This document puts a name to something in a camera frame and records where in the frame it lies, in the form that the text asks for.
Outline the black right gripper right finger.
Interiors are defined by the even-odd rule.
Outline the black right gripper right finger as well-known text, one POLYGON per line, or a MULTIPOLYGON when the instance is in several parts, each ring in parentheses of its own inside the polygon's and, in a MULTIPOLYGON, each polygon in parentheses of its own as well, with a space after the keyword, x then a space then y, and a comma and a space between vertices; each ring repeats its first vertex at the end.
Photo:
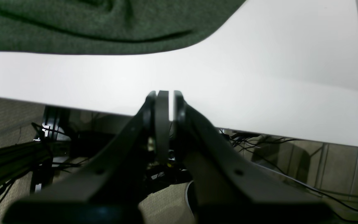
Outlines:
POLYGON ((330 224, 332 210, 245 160, 174 91, 176 159, 194 180, 198 224, 330 224))

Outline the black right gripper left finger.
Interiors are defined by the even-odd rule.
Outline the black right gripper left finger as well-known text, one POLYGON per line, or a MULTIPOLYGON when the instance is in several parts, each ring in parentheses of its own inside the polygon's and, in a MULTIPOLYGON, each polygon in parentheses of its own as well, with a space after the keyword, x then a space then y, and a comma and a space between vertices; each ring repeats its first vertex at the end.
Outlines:
POLYGON ((143 224, 147 166, 168 161, 169 92, 152 91, 138 113, 84 167, 13 203, 5 224, 143 224))

